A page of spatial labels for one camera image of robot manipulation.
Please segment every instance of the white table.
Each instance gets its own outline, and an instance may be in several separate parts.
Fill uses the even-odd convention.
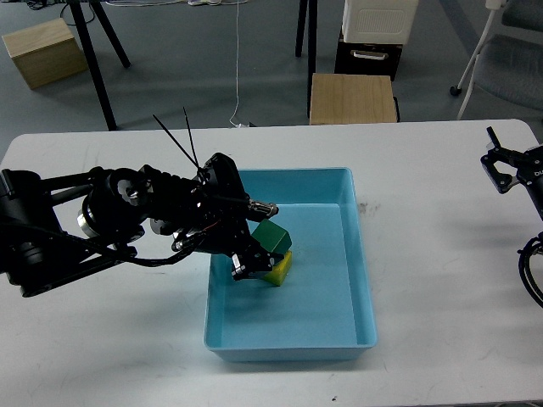
[[[464,404],[543,399],[543,309],[516,250],[543,230],[526,191],[501,196],[479,159],[533,147],[517,120],[194,130],[200,161],[350,167],[379,342],[350,362],[227,363],[203,345],[209,256],[121,265],[35,298],[0,280],[2,406]],[[187,133],[175,131],[188,146]],[[3,168],[95,165],[192,177],[162,131],[25,135]],[[61,210],[77,232],[76,206]],[[148,233],[140,254],[168,254]]]

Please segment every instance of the black box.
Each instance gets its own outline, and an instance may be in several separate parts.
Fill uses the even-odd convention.
[[[401,45],[354,44],[339,36],[334,74],[387,75],[393,81],[400,63]]]

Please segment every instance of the yellow block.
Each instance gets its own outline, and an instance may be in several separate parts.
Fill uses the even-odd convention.
[[[276,286],[281,286],[285,281],[290,266],[292,265],[292,252],[289,250],[285,254],[285,258],[279,263],[273,266],[273,269],[262,277],[262,280],[275,284]]]

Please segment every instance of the chair wheel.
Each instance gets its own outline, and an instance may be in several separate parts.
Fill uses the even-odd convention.
[[[451,89],[449,89],[449,93],[452,96],[458,96],[460,93],[462,93],[462,88],[458,88],[457,86],[451,86]]]

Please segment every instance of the white container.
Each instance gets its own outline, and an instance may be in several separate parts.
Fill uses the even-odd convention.
[[[344,42],[407,44],[418,0],[345,0]]]

